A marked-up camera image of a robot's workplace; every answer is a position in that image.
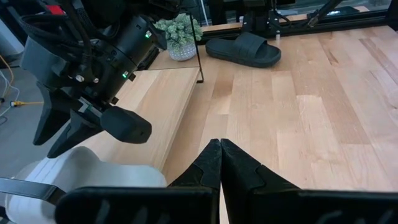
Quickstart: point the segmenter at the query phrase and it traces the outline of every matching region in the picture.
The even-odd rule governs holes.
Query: white plant pot
[[[181,47],[179,50],[170,49],[169,54],[173,60],[185,61],[195,56],[197,54],[197,50],[195,47],[195,43],[192,42]]]

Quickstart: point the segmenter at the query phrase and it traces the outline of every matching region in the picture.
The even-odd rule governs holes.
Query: succulent plant
[[[172,20],[160,20],[155,23],[155,27],[165,31],[168,49],[178,51],[194,41],[190,16],[185,13],[179,14]],[[203,32],[196,19],[193,19],[193,28],[197,40],[200,40]]]

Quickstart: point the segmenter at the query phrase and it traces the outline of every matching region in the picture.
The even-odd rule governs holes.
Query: black slide sandal
[[[211,39],[206,43],[206,52],[214,58],[257,68],[273,66],[281,57],[279,48],[268,45],[265,38],[248,32],[242,33],[236,40]]]

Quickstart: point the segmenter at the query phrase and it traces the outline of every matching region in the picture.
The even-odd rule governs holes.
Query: yellow cable
[[[0,59],[2,60],[2,62],[7,66],[8,70],[10,71],[10,74],[11,74],[10,85],[12,85],[12,83],[13,83],[13,81],[14,81],[14,72],[12,72],[11,67],[8,65],[8,63],[5,61],[5,59],[4,59],[1,55],[0,55]],[[7,86],[6,91],[5,91],[5,94],[2,96],[3,98],[4,98],[5,96],[7,96],[9,90],[10,90],[10,87]]]
[[[43,104],[44,102],[23,102],[24,105]]]
[[[22,101],[11,101],[11,106],[22,106],[22,105],[41,105],[44,102],[22,102]]]

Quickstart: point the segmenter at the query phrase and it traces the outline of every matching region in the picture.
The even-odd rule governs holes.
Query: wooden table
[[[82,142],[101,160],[118,164],[151,165],[162,170],[188,105],[199,68],[135,72],[119,93],[117,106],[136,112],[152,125],[145,144],[128,144],[102,132]]]
[[[167,180],[210,139],[228,138],[301,188],[397,191],[398,34],[297,35],[278,47],[282,59],[267,69],[201,54],[206,82],[193,90]]]

